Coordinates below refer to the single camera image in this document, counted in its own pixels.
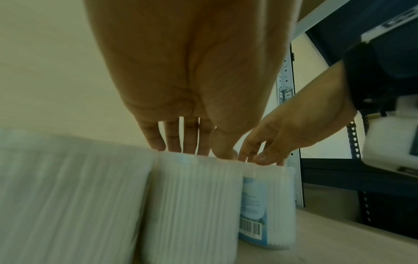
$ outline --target wooden surface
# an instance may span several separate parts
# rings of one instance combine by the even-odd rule
[[[239,242],[236,264],[412,264],[418,241],[359,224],[297,212],[297,243],[285,251]],[[140,264],[136,255],[132,264]]]

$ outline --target hand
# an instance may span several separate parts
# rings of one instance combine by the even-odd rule
[[[283,165],[291,151],[338,132],[356,113],[344,64],[338,62],[264,117],[245,139],[238,160]],[[266,147],[257,155],[263,142]]]
[[[121,98],[149,145],[181,152],[233,146],[260,121],[301,0],[85,0]]]

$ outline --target white cotton swabs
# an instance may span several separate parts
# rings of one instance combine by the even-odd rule
[[[296,242],[295,169],[246,164],[240,239],[262,247]]]
[[[244,163],[160,153],[145,222],[148,264],[232,264]]]
[[[0,129],[0,263],[130,263],[156,156]]]

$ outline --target blue label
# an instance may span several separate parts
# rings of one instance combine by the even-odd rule
[[[244,177],[239,238],[267,246],[267,185]]]

